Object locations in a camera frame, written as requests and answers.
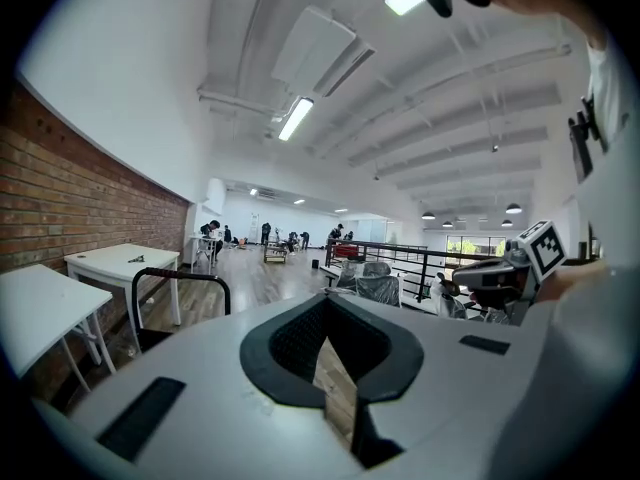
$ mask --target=red brick wall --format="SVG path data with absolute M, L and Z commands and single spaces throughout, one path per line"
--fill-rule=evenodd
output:
M 66 274 L 63 256 L 128 242 L 182 251 L 187 208 L 187 201 L 96 149 L 15 86 L 0 121 L 0 272 L 41 263 Z M 126 306 L 123 290 L 100 287 L 114 294 L 99 313 L 106 330 Z M 69 346 L 78 358 L 86 353 L 73 337 Z M 46 399 L 69 374 L 58 348 L 29 372 L 36 394 Z

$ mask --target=white table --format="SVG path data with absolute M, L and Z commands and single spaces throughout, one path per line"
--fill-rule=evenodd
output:
M 113 247 L 105 247 L 104 249 L 95 249 L 79 254 L 71 254 L 65 256 L 67 262 L 67 270 L 69 277 L 78 279 L 78 276 L 95 279 L 111 286 L 124 288 L 125 297 L 127 299 L 127 311 L 129 313 L 129 322 L 133 331 L 133 338 L 136 343 L 138 352 L 140 352 L 140 344 L 135 330 L 133 319 L 133 311 L 138 312 L 138 321 L 140 328 L 143 327 L 142 317 L 138 301 L 133 300 L 131 296 L 132 281 L 135 275 L 143 268 L 170 268 L 178 270 L 178 256 L 180 254 L 175 251 L 163 251 L 160 249 L 151 249 L 142 247 L 141 245 L 122 244 Z M 144 262 L 129 263 L 130 260 L 144 256 Z M 171 314 L 173 323 L 180 325 L 180 305 L 178 303 L 178 280 L 171 279 Z M 92 355 L 95 362 L 99 363 L 99 357 Z
M 109 371 L 115 373 L 96 316 L 97 310 L 110 300 L 111 293 L 69 279 L 43 265 L 1 275 L 0 337 L 16 375 L 24 375 L 60 342 L 80 384 L 89 391 L 64 339 L 69 331 L 94 347 L 97 341 Z M 88 317 L 95 335 L 91 333 Z
M 207 242 L 211 247 L 212 252 L 212 257 L 209 258 L 209 275 L 211 275 L 211 264 L 216 262 L 216 242 L 218 242 L 218 238 L 216 237 L 210 237 L 207 238 L 203 235 L 191 235 L 189 237 L 191 239 L 191 273 L 193 274 L 193 264 L 196 262 L 197 255 L 198 255 L 198 244 L 200 243 L 200 240 L 202 240 L 203 242 Z

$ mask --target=red object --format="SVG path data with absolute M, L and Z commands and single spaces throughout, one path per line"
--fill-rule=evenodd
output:
M 335 257 L 336 258 L 349 258 L 351 256 L 358 255 L 357 245 L 336 245 Z

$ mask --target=person's hand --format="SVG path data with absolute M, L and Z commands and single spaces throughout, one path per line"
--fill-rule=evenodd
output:
M 536 302 L 558 300 L 575 285 L 603 276 L 606 271 L 607 266 L 604 261 L 556 270 L 542 282 Z

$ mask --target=air vent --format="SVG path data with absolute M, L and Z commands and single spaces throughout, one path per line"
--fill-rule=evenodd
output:
M 278 199 L 278 194 L 268 188 L 261 188 L 259 194 L 263 199 Z
M 328 98 L 351 77 L 376 51 L 360 38 L 356 39 L 322 77 L 313 92 Z
M 311 96 L 313 88 L 355 39 L 351 29 L 309 6 L 289 32 L 271 76 L 287 83 L 290 91 Z

